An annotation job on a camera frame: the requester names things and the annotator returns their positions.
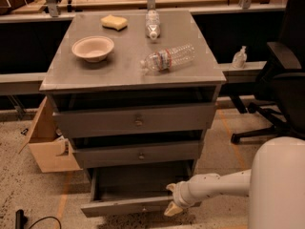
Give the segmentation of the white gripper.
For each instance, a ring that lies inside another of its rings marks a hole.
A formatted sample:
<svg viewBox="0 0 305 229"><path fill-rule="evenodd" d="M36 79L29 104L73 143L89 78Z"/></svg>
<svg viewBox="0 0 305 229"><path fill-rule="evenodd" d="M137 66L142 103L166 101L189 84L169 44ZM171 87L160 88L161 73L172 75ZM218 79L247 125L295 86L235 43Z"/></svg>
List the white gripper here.
<svg viewBox="0 0 305 229"><path fill-rule="evenodd" d="M178 183L170 183L166 189L173 193L173 201L171 201L164 212L166 217L172 217L183 211L182 208L189 208L194 205L193 197L189 191L189 183L181 181Z"/></svg>

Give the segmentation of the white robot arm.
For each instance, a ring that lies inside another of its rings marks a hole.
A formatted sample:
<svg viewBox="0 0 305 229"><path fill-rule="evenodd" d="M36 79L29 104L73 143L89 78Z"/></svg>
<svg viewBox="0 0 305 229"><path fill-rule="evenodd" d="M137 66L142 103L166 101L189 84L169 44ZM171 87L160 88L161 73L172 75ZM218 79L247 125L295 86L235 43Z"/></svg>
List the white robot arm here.
<svg viewBox="0 0 305 229"><path fill-rule="evenodd" d="M195 175L167 189L173 193L165 210L168 217L207 198L247 196L248 229L305 229L305 141L270 139L258 149L249 170Z"/></svg>

